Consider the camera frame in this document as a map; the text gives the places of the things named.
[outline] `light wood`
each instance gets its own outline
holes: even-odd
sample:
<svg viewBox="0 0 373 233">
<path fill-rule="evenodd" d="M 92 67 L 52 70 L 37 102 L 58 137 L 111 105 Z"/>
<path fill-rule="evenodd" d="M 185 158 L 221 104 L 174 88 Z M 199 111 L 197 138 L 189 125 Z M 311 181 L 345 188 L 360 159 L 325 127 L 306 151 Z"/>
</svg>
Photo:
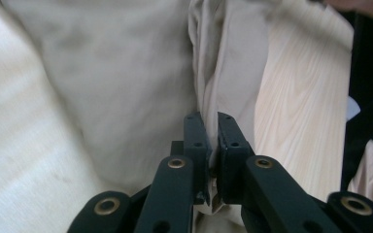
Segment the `light wood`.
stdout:
<svg viewBox="0 0 373 233">
<path fill-rule="evenodd" d="M 329 8 L 285 1 L 273 13 L 255 109 L 255 151 L 311 195 L 339 190 L 353 29 Z"/>
</svg>

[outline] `wood grain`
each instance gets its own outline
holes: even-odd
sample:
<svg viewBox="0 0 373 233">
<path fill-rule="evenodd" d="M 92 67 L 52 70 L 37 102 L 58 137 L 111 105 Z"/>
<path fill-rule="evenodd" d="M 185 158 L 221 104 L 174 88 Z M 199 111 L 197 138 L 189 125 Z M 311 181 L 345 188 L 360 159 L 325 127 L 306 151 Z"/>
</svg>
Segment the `wood grain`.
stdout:
<svg viewBox="0 0 373 233">
<path fill-rule="evenodd" d="M 284 1 L 271 18 L 255 151 L 326 200 L 341 181 L 353 29 L 332 9 L 305 1 Z"/>
</svg>

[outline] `wooden surface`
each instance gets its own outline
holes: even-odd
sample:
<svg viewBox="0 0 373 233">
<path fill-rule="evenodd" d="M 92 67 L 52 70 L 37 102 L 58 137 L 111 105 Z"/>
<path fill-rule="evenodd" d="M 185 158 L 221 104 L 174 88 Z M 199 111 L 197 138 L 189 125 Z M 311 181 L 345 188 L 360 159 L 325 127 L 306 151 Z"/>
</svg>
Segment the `wooden surface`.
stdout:
<svg viewBox="0 0 373 233">
<path fill-rule="evenodd" d="M 255 151 L 311 195 L 339 190 L 353 30 L 332 9 L 289 0 L 273 13 L 255 109 Z"/>
</svg>

